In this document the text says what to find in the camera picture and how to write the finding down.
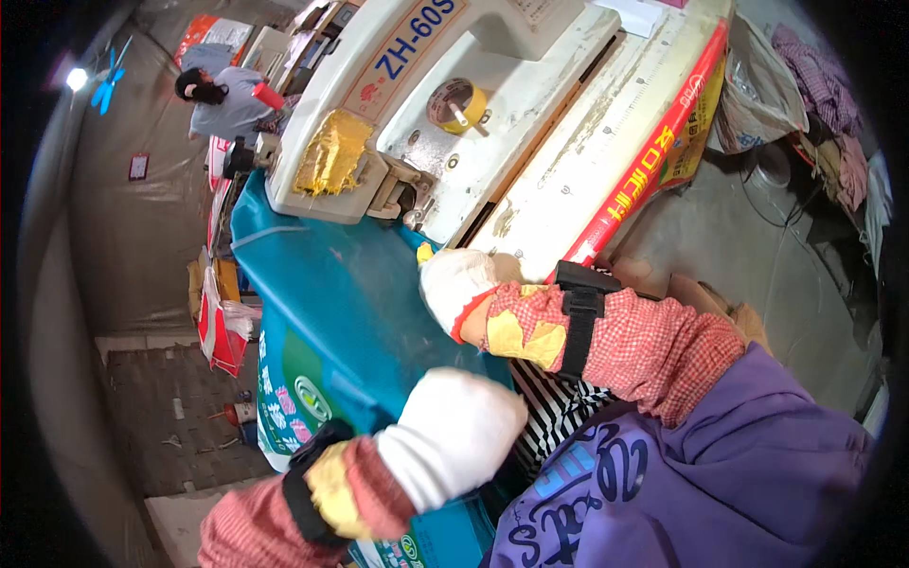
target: black hair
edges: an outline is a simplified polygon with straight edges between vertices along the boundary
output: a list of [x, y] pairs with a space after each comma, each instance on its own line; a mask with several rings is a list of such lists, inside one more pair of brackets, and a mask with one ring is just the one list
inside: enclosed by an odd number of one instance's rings
[[[191, 96], [186, 96], [186, 88], [195, 85]], [[220, 105], [225, 101], [225, 96], [230, 91], [227, 85], [215, 85], [202, 79], [202, 69], [193, 67], [183, 71], [174, 83], [176, 95], [185, 101], [205, 103], [207, 105]]]

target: light blue clothing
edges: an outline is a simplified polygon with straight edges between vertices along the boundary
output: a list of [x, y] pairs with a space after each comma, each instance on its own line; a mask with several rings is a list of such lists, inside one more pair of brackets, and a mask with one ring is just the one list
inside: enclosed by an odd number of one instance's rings
[[244, 136], [247, 144], [255, 144], [256, 121], [272, 112], [270, 106], [253, 96], [253, 89], [260, 83], [262, 76], [256, 71], [227, 67], [215, 77], [215, 85], [227, 85], [230, 89], [224, 102], [220, 105], [196, 104], [189, 121], [190, 131], [231, 141]]

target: plastic sheet wall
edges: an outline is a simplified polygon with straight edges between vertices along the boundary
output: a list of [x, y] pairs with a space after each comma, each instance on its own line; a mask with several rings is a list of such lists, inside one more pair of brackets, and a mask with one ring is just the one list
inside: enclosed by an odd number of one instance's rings
[[[134, 36], [126, 74], [106, 115], [87, 109], [71, 182], [76, 278], [93, 336], [193, 328], [186, 265], [205, 242], [207, 140], [186, 136], [193, 107], [174, 95], [171, 54], [197, 14], [255, 24], [255, 37], [262, 25], [286, 24], [294, 11], [261, 0], [151, 2], [115, 35], [118, 53]], [[98, 69], [106, 67], [103, 59]], [[149, 154], [147, 177], [129, 182], [130, 159], [138, 153]]]

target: purple jacket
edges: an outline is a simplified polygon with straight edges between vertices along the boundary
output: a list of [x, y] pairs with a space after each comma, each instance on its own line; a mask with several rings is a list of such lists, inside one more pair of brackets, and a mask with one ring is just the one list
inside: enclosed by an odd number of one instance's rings
[[624, 403], [593, 416], [502, 514], [484, 565], [803, 565], [871, 447], [752, 343], [677, 428]]

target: white work glove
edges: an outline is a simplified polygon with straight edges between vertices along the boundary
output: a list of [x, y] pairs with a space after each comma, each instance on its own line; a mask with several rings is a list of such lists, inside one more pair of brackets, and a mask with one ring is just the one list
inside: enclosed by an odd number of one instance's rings
[[464, 319], [499, 285], [488, 254], [443, 250], [420, 266], [420, 294], [442, 329], [461, 343]]
[[375, 445], [420, 514], [491, 480], [526, 422], [518, 394], [442, 367], [416, 384], [401, 419], [376, 434]]

